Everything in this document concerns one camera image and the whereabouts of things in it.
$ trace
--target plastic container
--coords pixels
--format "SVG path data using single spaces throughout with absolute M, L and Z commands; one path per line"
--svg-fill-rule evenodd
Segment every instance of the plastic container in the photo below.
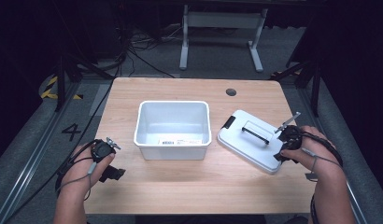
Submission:
M 211 141 L 206 102 L 141 103 L 134 142 L 145 160 L 203 160 Z

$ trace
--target label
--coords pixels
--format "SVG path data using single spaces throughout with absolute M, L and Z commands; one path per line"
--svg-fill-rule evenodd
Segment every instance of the label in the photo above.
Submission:
M 159 145 L 163 146 L 196 146 L 202 145 L 203 140 L 199 139 L 160 139 Z

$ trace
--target table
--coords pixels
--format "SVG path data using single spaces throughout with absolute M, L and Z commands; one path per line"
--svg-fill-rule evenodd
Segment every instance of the table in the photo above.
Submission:
M 235 96 L 226 94 L 236 90 Z M 139 104 L 145 100 L 201 100 L 210 110 L 212 143 L 202 161 L 145 161 L 134 144 Z M 279 126 L 291 117 L 275 81 L 118 77 L 108 96 L 96 138 L 111 137 L 122 150 L 112 165 L 119 180 L 98 183 L 85 202 L 88 214 L 308 213 L 315 184 L 292 161 L 275 175 L 261 172 L 217 139 L 236 109 Z

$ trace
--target table leg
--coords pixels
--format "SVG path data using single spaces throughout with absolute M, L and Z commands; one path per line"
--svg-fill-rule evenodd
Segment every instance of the table leg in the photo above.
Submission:
M 267 14 L 267 9 L 263 9 L 261 13 L 261 17 L 258 22 L 258 26 L 256 27 L 255 39 L 253 41 L 248 42 L 250 55 L 252 56 L 252 60 L 253 60 L 253 63 L 255 64 L 255 69 L 257 72 L 263 71 L 261 59 L 259 57 L 258 51 L 256 50 L 256 47 L 258 45 L 259 38 L 261 37 L 266 14 Z
M 183 11 L 183 43 L 182 51 L 180 52 L 180 70 L 186 70 L 188 66 L 188 52 L 189 52 L 189 39 L 188 39 L 188 6 L 185 5 Z

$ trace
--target container lid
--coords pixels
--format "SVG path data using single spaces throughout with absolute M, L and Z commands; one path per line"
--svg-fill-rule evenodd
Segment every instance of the container lid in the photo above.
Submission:
M 218 140 L 267 174 L 275 174 L 281 162 L 274 158 L 282 147 L 277 128 L 243 110 L 235 111 L 223 125 Z

